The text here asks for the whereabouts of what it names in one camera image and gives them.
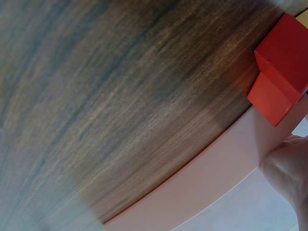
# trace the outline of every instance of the white edge banding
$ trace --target white edge banding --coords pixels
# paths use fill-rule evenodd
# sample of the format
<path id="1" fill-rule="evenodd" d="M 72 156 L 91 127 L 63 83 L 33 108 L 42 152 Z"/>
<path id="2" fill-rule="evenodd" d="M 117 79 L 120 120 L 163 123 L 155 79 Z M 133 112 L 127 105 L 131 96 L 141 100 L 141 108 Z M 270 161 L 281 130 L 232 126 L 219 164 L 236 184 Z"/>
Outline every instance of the white edge banding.
<path id="1" fill-rule="evenodd" d="M 170 231 L 191 219 L 245 179 L 270 149 L 288 137 L 308 113 L 308 96 L 273 127 L 251 107 L 179 172 L 105 224 L 106 231 Z"/>

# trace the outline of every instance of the dark wood surface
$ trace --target dark wood surface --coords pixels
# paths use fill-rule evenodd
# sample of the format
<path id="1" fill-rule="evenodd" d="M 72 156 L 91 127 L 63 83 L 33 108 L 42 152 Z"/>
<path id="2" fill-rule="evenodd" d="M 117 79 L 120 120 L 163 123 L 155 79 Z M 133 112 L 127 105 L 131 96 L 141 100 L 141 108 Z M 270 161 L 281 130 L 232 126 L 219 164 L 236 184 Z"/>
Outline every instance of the dark wood surface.
<path id="1" fill-rule="evenodd" d="M 0 0 L 0 230 L 100 230 L 167 180 L 250 106 L 253 48 L 281 14 L 266 0 Z"/>

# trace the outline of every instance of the hand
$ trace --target hand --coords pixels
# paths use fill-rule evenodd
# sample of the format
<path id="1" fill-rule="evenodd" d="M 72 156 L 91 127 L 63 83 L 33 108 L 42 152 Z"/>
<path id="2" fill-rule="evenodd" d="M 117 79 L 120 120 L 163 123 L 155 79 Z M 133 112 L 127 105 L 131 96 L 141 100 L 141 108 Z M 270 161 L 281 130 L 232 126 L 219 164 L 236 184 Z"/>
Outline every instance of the hand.
<path id="1" fill-rule="evenodd" d="M 301 230 L 308 230 L 308 137 L 290 136 L 261 161 L 269 181 L 296 211 Z"/>

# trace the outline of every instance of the red block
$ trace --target red block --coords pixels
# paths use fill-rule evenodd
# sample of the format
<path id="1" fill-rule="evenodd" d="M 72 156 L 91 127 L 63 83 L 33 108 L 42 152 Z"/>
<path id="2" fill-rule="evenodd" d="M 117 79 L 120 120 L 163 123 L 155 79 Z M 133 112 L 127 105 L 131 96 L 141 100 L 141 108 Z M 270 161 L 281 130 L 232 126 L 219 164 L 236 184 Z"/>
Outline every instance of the red block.
<path id="1" fill-rule="evenodd" d="M 285 14 L 255 49 L 260 74 L 249 101 L 277 126 L 308 90 L 308 29 Z"/>

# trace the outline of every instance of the wood grain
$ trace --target wood grain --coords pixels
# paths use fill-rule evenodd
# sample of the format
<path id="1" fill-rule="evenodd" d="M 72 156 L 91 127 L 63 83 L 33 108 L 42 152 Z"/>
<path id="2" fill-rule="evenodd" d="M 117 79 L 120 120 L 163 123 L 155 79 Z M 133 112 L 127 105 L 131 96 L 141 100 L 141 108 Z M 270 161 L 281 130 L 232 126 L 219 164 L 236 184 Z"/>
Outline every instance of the wood grain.
<path id="1" fill-rule="evenodd" d="M 0 0 L 0 230 L 100 230 L 198 155 L 250 106 L 277 4 L 308 7 Z"/>

